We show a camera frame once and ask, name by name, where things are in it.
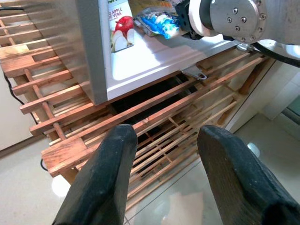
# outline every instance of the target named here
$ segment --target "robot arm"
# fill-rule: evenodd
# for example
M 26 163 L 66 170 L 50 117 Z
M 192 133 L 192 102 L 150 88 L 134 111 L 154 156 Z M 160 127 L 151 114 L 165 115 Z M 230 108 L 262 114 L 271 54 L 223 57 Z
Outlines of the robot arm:
M 186 0 L 176 10 L 184 29 L 200 36 L 300 45 L 299 0 Z

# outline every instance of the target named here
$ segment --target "apple juice carton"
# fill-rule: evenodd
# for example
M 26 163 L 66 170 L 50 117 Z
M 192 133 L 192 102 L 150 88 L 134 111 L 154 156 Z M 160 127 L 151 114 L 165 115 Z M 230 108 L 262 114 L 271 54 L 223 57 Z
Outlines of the apple juice carton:
M 109 0 L 108 17 L 112 52 L 133 46 L 135 30 L 128 0 Z

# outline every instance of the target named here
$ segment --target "tile floor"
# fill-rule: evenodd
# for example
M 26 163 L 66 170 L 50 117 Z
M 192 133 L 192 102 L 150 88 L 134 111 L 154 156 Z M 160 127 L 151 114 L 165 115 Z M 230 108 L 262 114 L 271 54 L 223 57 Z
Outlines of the tile floor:
M 260 149 L 260 159 L 300 202 L 300 141 L 262 115 L 255 116 L 237 135 Z M 40 168 L 40 151 L 47 145 L 44 139 L 0 158 L 1 225 L 46 225 L 53 221 L 68 185 Z M 124 224 L 222 225 L 201 161 L 126 212 Z

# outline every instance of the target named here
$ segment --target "red apple picture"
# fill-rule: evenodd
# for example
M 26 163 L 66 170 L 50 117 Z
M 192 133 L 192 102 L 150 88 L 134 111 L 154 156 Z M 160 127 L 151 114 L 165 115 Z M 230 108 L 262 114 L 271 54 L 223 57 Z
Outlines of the red apple picture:
M 127 32 L 130 29 L 134 28 L 133 25 L 133 18 L 131 16 L 124 16 L 122 18 L 119 19 L 119 21 L 116 22 L 116 28 L 115 31 L 120 30 L 123 32 L 123 35 L 126 37 L 127 36 Z

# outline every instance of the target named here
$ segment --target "refrigerator door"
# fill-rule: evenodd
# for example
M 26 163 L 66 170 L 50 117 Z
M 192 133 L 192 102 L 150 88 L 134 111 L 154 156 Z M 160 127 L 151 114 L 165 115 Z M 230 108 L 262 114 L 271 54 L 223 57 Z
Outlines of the refrigerator door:
M 95 105 L 107 101 L 111 73 L 108 2 L 29 0 L 25 11 Z

